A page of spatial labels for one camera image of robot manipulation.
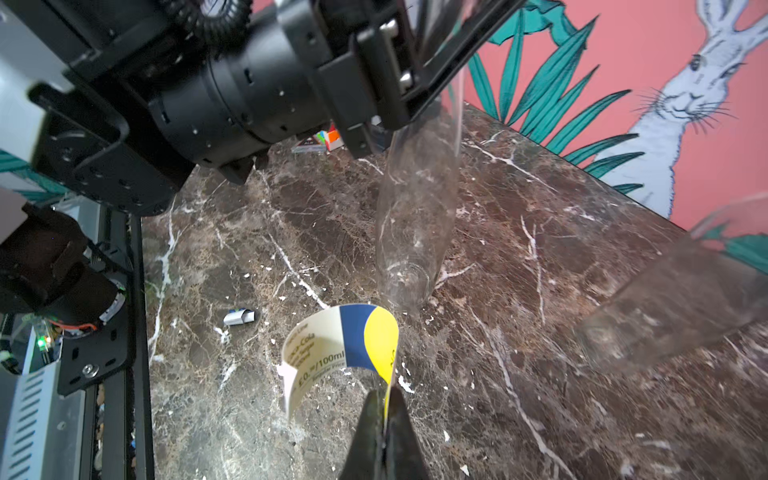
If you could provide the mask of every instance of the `wall mural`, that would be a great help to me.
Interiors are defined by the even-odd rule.
[[[590,3],[594,4],[593,8],[610,8],[605,3],[598,5],[600,2],[595,0],[572,8],[582,9],[584,4]],[[671,13],[678,17],[685,18],[687,15],[689,18],[700,19],[700,24],[706,28],[706,40],[698,50],[689,50],[688,55],[695,53],[689,57],[687,65],[682,70],[678,70],[680,63],[673,70],[667,66],[664,70],[666,78],[650,84],[647,91],[640,89],[633,92],[631,87],[637,85],[622,88],[623,85],[614,82],[614,89],[595,94],[594,89],[590,90],[587,86],[590,82],[594,83],[601,72],[599,65],[590,65],[589,61],[584,60],[584,52],[595,41],[591,35],[596,28],[621,13],[614,13],[611,19],[592,18],[583,26],[576,27],[566,14],[566,4],[563,2],[528,0],[525,7],[516,12],[489,40],[493,45],[508,48],[498,83],[495,83],[493,77],[489,78],[490,67],[499,70],[496,65],[490,65],[491,62],[499,62],[498,55],[492,59],[486,55],[484,64],[481,51],[469,62],[474,83],[473,93],[476,93],[478,99],[475,103],[479,103],[478,106],[492,117],[514,126],[565,160],[583,167],[621,193],[669,218],[675,199],[673,167],[680,158],[684,136],[700,134],[714,137],[719,133],[722,119],[735,121],[735,115],[726,101],[729,83],[744,65],[747,55],[768,38],[768,15],[756,22],[752,21],[748,28],[737,28],[736,23],[746,6],[747,0],[676,2],[670,8],[680,12]],[[682,11],[682,8],[690,9],[690,12]],[[630,12],[626,17],[627,26],[634,23]],[[654,35],[656,25],[645,26],[647,35]],[[610,27],[621,34],[621,27]],[[668,39],[675,35],[685,35],[692,28],[700,28],[700,25],[690,26],[685,31],[664,33]],[[541,35],[548,35],[556,47],[547,58],[533,50],[529,53],[526,48],[529,42],[538,40]],[[613,38],[617,43],[643,41],[641,38],[619,38],[616,33]],[[521,84],[521,66],[525,66],[526,62],[529,65],[537,54],[536,61],[540,65],[531,80]],[[647,50],[647,55],[651,57],[665,54],[665,51]],[[653,62],[648,59],[644,61],[651,65]],[[585,68],[588,68],[585,73],[574,77],[577,69],[584,72]],[[494,94],[492,83],[498,86],[495,89],[498,95]],[[627,102],[630,98],[635,103]],[[584,101],[589,102],[588,106],[574,106],[584,105]],[[583,139],[581,134],[584,129],[598,118],[616,115],[619,109],[624,109],[621,113],[625,116],[626,111],[637,111],[633,114],[633,125],[627,129],[622,128],[620,122],[603,122],[600,127],[601,136],[594,138],[593,132],[588,141]],[[764,190],[768,190],[768,177],[763,179],[762,185]],[[682,226],[690,228],[692,224]]]

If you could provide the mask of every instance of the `cable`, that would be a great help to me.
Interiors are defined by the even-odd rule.
[[[88,248],[91,249],[91,252],[96,257],[99,257],[101,259],[101,261],[103,261],[107,266],[109,266],[115,272],[120,272],[120,273],[123,273],[125,275],[129,275],[130,274],[130,272],[128,270],[126,270],[123,266],[119,265],[117,262],[115,262],[110,257],[108,257],[106,253],[101,251],[101,249],[99,247],[97,247],[96,244],[93,243],[93,240],[91,240],[90,238],[88,239]]]
[[[168,18],[184,30],[202,38],[212,47],[239,41],[246,31],[250,15],[249,0],[219,0],[224,5],[218,15],[207,16],[193,0],[158,0]]]
[[[22,369],[19,368],[18,360],[11,351],[11,341],[13,338],[13,318],[10,313],[6,313],[0,320],[0,365],[12,375],[21,375]]]

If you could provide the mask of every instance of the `yellow and blue label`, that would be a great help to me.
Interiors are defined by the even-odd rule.
[[[292,416],[304,394],[323,375],[347,366],[377,372],[391,387],[399,328],[386,309],[365,303],[334,306],[307,317],[283,344],[286,413]],[[389,404],[389,389],[385,404]]]

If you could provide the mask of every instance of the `black cable sleeve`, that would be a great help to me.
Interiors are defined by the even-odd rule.
[[[212,47],[232,45],[241,40],[250,15],[250,0],[219,0],[225,2],[221,12],[213,17],[200,11],[192,0],[158,0],[168,18],[191,34],[202,38]]]

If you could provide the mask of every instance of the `screw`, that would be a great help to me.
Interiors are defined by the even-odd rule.
[[[397,34],[399,33],[399,30],[397,28],[397,21],[394,18],[389,22],[382,23],[381,26],[379,27],[379,30],[381,30],[383,34],[389,35],[390,38],[396,37]]]
[[[85,378],[92,379],[96,376],[98,373],[98,367],[93,366],[92,364],[88,363],[86,366],[83,367],[83,375],[85,375]]]
[[[400,90],[406,91],[413,86],[413,76],[411,72],[406,70],[400,76]]]

